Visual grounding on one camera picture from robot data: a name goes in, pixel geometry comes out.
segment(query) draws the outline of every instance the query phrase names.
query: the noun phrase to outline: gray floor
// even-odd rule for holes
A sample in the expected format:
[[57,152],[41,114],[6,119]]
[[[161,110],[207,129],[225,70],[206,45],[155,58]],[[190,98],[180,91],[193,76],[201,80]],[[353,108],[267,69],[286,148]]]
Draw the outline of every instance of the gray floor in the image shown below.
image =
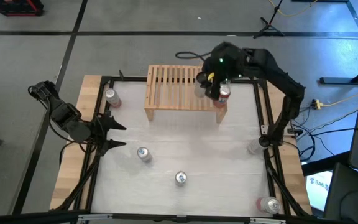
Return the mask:
[[[72,30],[81,1],[43,0],[47,12],[42,17],[4,17],[0,30]],[[358,1],[352,3],[358,13]],[[298,12],[308,3],[284,1],[282,11]],[[88,1],[80,30],[82,31],[258,31],[260,16],[270,17],[272,6],[266,1]],[[278,15],[275,26],[292,32],[357,32],[357,26],[345,4],[317,3],[297,17]],[[306,86],[303,102],[313,98],[324,103],[340,100],[358,92],[358,87],[320,86],[322,76],[353,77],[358,74],[358,39],[301,37],[77,37],[60,96],[75,104],[83,75],[144,76],[148,64],[166,63],[199,65],[198,60],[178,60],[181,50],[207,52],[221,41],[243,47],[269,49],[279,66]],[[19,183],[29,161],[30,152],[44,110],[27,94],[26,88],[41,80],[55,80],[68,37],[0,36],[0,215],[11,211]],[[358,97],[346,103],[311,111],[305,124],[312,128],[338,117],[358,105]],[[298,120],[302,121],[307,113]],[[350,116],[324,130],[354,126]],[[322,136],[325,145],[335,154],[349,150],[352,132]],[[49,208],[58,174],[58,152],[64,141],[50,131],[42,148],[27,197],[24,212],[41,212]],[[302,139],[301,149],[311,141]],[[312,160],[330,154],[317,143]]]

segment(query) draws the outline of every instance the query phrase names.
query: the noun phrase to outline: white table surface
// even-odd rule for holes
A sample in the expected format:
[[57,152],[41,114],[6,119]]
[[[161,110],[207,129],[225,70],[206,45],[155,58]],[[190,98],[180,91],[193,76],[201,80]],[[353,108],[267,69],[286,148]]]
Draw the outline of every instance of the white table surface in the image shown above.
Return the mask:
[[[206,111],[156,110],[149,122],[146,82],[115,82],[114,89],[122,105],[112,113],[127,130],[110,130],[108,137],[127,145],[102,157],[92,212],[270,216],[255,206],[269,196],[263,156],[246,150],[260,136],[252,85],[232,84],[221,124]],[[137,157],[141,146],[151,163]],[[180,170],[188,178],[182,187],[174,179]]]

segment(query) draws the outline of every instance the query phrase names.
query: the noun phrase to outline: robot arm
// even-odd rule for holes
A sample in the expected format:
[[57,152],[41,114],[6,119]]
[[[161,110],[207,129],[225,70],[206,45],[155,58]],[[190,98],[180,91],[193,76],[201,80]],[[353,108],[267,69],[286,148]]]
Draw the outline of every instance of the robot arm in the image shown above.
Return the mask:
[[281,146],[285,127],[299,115],[305,94],[304,86],[279,68],[268,50],[240,49],[227,42],[212,50],[211,56],[204,61],[197,80],[206,88],[206,95],[217,100],[221,82],[242,77],[265,79],[285,94],[280,116],[268,127],[267,136],[264,136],[269,145]]

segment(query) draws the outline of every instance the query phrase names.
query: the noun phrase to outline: wooden platform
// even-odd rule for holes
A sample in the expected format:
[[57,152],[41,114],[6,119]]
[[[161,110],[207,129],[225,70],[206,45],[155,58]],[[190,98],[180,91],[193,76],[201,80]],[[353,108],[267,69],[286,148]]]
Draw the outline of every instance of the wooden platform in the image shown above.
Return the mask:
[[195,78],[201,66],[149,65],[145,106],[147,118],[152,121],[154,110],[214,111],[220,123],[227,105],[218,109],[208,97],[194,94]]
[[[92,118],[94,106],[98,97],[100,80],[101,76],[84,76],[76,107],[83,114],[83,119],[85,120]],[[267,110],[264,103],[265,99],[261,88],[259,89],[259,92],[264,121],[265,124],[268,124]],[[281,111],[284,94],[270,83],[268,83],[268,93],[270,96],[273,118],[276,120]],[[291,137],[284,137],[284,141],[296,144],[295,140]],[[75,187],[80,177],[83,156],[84,154],[78,146],[72,146],[66,149],[63,156],[62,166],[60,167],[57,177],[57,183],[53,192],[50,208],[59,206],[64,198],[67,197]],[[298,151],[293,146],[284,144],[283,146],[280,146],[280,156],[287,188],[301,207],[311,214],[311,207],[306,193],[305,178],[303,177]],[[280,199],[279,188],[276,187],[275,190],[278,199]],[[85,207],[86,196],[86,194],[83,194],[81,208]]]

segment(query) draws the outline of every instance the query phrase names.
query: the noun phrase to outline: wooden bench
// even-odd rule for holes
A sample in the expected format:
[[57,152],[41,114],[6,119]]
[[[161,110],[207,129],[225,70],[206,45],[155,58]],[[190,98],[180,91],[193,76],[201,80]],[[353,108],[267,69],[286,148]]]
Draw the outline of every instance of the wooden bench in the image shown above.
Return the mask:
[[227,112],[227,105],[217,108],[208,97],[194,94],[195,78],[200,66],[149,65],[144,110],[149,121],[154,110],[213,111],[220,123]]

